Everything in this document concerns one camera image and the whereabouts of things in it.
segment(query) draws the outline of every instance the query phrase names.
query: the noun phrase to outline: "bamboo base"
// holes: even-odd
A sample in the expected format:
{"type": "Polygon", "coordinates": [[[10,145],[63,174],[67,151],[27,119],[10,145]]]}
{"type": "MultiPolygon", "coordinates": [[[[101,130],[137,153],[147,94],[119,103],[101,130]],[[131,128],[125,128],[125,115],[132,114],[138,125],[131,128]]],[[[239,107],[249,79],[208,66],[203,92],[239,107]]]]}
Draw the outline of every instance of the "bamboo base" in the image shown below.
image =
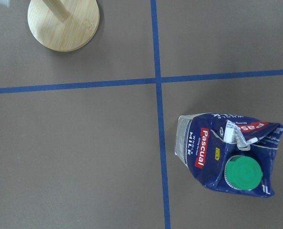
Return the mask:
{"type": "Polygon", "coordinates": [[[69,11],[60,21],[42,0],[31,0],[28,9],[29,28],[39,43],[59,52],[69,52],[86,45],[99,25],[96,0],[62,0],[69,11]]]}

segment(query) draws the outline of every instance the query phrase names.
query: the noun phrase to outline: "floor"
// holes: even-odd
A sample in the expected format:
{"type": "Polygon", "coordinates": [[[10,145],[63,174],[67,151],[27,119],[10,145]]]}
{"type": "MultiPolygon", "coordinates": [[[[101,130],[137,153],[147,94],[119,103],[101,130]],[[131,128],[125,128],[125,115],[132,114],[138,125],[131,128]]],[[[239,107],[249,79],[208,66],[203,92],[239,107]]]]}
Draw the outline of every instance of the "floor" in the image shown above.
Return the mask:
{"type": "Polygon", "coordinates": [[[83,48],[0,5],[0,229],[283,229],[283,137],[263,199],[202,187],[180,115],[283,124],[283,0],[98,0],[83,48]]]}

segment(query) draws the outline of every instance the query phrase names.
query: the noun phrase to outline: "blue tape line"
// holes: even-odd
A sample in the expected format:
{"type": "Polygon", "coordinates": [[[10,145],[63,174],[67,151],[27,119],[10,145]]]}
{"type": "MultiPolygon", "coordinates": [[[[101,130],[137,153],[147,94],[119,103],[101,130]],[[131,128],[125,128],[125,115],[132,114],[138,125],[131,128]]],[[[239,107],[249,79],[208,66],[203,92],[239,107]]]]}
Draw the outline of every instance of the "blue tape line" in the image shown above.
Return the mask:
{"type": "Polygon", "coordinates": [[[99,82],[86,82],[86,83],[64,83],[64,84],[50,84],[50,85],[36,85],[36,86],[22,86],[22,87],[6,87],[6,88],[0,88],[0,94],[68,90],[68,89],[91,88],[91,87],[112,87],[112,86],[125,86],[125,85],[137,85],[137,84],[151,84],[155,82],[156,82],[155,78],[148,78],[148,79],[114,80],[114,81],[99,81],[99,82]]]}
{"type": "Polygon", "coordinates": [[[157,80],[156,98],[157,98],[160,166],[161,166],[162,191],[163,191],[163,201],[164,201],[165,228],[171,229],[156,0],[151,0],[151,16],[152,16],[152,32],[153,32],[153,46],[154,46],[155,78],[157,80]]]}
{"type": "Polygon", "coordinates": [[[269,71],[241,72],[241,73],[218,73],[218,74],[203,74],[203,75],[171,76],[171,77],[163,77],[161,81],[163,83],[173,83],[173,82],[217,80],[217,79],[220,80],[220,79],[276,76],[276,75],[283,75],[283,69],[269,70],[269,71]]]}

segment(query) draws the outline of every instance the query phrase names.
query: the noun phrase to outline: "red label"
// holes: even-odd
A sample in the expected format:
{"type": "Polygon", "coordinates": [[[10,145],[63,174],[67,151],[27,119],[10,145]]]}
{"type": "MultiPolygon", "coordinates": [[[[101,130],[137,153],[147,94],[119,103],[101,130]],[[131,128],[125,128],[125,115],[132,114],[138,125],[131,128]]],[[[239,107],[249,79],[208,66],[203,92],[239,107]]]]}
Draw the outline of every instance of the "red label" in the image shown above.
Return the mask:
{"type": "Polygon", "coordinates": [[[205,165],[205,160],[206,160],[209,129],[201,128],[200,138],[201,138],[201,142],[199,145],[199,155],[195,161],[195,166],[202,169],[205,165]]]}
{"type": "Polygon", "coordinates": [[[270,123],[267,123],[267,122],[256,122],[256,123],[250,123],[250,124],[246,124],[246,125],[238,125],[238,127],[240,127],[241,129],[241,132],[251,132],[251,131],[254,131],[254,130],[258,130],[258,129],[261,129],[262,127],[265,127],[266,125],[268,125],[270,123]]]}

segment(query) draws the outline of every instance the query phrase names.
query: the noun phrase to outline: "green screw cap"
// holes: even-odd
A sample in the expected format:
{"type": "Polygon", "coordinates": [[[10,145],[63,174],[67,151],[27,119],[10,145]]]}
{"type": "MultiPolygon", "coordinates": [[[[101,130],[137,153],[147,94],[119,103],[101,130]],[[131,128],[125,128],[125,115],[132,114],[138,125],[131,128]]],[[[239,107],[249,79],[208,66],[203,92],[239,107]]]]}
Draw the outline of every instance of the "green screw cap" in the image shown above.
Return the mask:
{"type": "Polygon", "coordinates": [[[224,176],[229,186],[252,190],[260,184],[263,173],[255,159],[249,156],[233,156],[226,163],[224,176]]]}

